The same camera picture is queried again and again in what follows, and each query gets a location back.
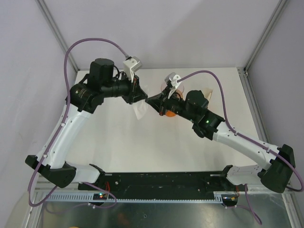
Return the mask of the cream coffee filter holder stack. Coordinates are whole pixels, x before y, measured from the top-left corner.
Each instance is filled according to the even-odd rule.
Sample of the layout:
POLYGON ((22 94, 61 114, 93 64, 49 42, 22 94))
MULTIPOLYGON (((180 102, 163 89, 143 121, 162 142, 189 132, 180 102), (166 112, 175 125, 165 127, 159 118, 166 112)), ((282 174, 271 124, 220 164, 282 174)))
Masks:
POLYGON ((205 89, 205 95, 206 95, 206 99, 207 99, 208 101, 211 100, 212 93, 213 93, 213 89, 210 89, 210 88, 206 88, 206 89, 205 89))

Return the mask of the clear pink plastic dripper cone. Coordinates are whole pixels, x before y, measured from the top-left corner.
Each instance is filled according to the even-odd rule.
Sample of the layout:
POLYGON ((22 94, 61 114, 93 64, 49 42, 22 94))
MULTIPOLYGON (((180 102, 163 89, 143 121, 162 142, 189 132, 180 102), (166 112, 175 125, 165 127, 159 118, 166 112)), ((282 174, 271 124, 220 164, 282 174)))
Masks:
MULTIPOLYGON (((165 82, 161 85, 161 91, 163 91, 166 88, 167 84, 165 82)), ((184 92, 184 86, 182 84, 179 85, 179 87, 176 89, 175 93, 178 93, 183 98, 183 92, 184 92)))

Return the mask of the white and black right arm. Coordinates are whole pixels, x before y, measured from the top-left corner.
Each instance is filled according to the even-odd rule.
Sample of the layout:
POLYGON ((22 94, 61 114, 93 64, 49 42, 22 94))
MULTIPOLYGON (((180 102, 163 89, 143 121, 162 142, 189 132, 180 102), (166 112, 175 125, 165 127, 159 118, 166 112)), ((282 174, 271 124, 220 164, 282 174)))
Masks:
POLYGON ((253 160, 251 166, 227 166, 226 174, 219 178, 223 190, 240 184, 263 184, 276 193, 283 193, 295 168, 293 149, 281 147, 246 136, 228 127, 227 121, 208 110, 208 100, 199 90, 191 90, 185 99, 164 90, 146 99, 146 103, 163 116, 168 111, 193 123, 193 130, 200 138, 222 143, 253 160))

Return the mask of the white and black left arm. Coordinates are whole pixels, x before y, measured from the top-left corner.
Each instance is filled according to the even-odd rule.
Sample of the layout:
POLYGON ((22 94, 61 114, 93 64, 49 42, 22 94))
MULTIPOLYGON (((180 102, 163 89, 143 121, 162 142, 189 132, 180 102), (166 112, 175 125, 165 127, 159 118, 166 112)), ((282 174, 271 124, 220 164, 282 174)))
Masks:
POLYGON ((123 62, 123 72, 114 76, 113 61, 106 58, 93 61, 89 73, 71 87, 70 101, 64 106, 45 148, 37 155, 27 156, 25 163, 59 188, 72 182, 88 182, 93 189, 101 189, 105 178, 100 175, 100 168, 92 164, 69 164, 66 156, 85 122, 106 98, 121 97, 132 105, 148 97, 135 74, 141 66, 138 58, 129 57, 123 62))

